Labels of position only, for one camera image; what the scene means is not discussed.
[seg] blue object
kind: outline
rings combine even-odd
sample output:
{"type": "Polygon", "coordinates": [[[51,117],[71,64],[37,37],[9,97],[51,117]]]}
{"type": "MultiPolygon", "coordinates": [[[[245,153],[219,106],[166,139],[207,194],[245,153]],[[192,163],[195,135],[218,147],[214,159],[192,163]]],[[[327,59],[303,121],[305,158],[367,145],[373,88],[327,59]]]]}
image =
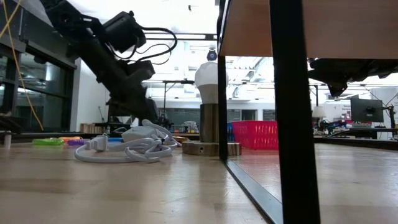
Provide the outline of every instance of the blue object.
{"type": "Polygon", "coordinates": [[[123,138],[108,138],[108,142],[122,142],[123,138]]]}
{"type": "Polygon", "coordinates": [[[232,128],[232,123],[228,123],[227,127],[226,127],[226,131],[227,131],[227,138],[229,142],[235,142],[235,135],[234,135],[234,131],[232,128]]]}

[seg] white power cord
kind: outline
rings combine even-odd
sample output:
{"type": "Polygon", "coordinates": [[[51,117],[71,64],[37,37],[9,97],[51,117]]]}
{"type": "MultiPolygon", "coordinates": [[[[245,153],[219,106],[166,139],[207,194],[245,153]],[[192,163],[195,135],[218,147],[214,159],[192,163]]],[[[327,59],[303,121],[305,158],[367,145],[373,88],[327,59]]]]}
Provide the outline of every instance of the white power cord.
{"type": "Polygon", "coordinates": [[[148,120],[143,120],[142,125],[148,127],[153,132],[148,134],[146,138],[140,138],[133,141],[125,142],[115,146],[108,147],[108,137],[105,135],[97,136],[94,139],[86,142],[84,146],[80,146],[75,151],[75,158],[83,162],[97,162],[97,163],[122,163],[122,162],[158,162],[161,157],[171,156],[172,148],[181,146],[170,133],[169,130],[151,123],[148,120]],[[97,152],[121,152],[124,151],[124,157],[93,157],[84,156],[82,151],[96,150],[97,152]]]}

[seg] white light bulb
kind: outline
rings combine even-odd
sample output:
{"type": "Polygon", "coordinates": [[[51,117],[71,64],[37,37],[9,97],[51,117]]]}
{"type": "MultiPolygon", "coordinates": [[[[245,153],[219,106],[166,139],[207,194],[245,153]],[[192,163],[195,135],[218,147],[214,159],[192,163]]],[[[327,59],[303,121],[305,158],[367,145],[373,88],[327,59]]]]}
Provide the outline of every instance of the white light bulb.
{"type": "Polygon", "coordinates": [[[206,62],[200,65],[195,74],[195,84],[199,89],[201,102],[203,104],[218,104],[218,67],[215,62],[206,62]]]}

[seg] chalkboard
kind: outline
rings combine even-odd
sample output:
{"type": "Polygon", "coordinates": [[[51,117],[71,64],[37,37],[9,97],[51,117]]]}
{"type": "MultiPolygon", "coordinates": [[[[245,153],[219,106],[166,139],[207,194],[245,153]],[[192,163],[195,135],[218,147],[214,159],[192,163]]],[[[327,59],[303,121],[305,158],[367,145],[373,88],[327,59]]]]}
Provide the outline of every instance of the chalkboard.
{"type": "MultiPolygon", "coordinates": [[[[163,108],[159,109],[159,116],[163,116],[163,108]]],[[[181,125],[186,121],[194,121],[200,124],[200,109],[196,108],[166,108],[166,118],[175,125],[181,125]]],[[[227,110],[227,123],[241,120],[241,110],[227,110]]]]}
{"type": "Polygon", "coordinates": [[[241,110],[227,110],[226,111],[226,122],[231,123],[232,121],[241,120],[241,110]]]}
{"type": "MultiPolygon", "coordinates": [[[[163,116],[163,109],[159,109],[159,116],[163,116]]],[[[200,123],[200,109],[166,108],[165,116],[175,125],[181,125],[186,121],[200,123]]]]}
{"type": "Polygon", "coordinates": [[[262,111],[263,121],[276,121],[275,110],[263,110],[262,111]]]}

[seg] power adapter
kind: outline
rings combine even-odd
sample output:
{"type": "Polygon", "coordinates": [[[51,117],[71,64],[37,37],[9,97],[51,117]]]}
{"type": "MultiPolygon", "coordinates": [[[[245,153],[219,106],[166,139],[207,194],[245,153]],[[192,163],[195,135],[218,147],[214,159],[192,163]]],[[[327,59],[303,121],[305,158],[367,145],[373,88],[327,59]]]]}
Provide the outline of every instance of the power adapter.
{"type": "Polygon", "coordinates": [[[129,142],[137,139],[151,138],[153,134],[157,136],[155,128],[148,126],[137,126],[122,133],[122,138],[124,142],[129,142]]]}

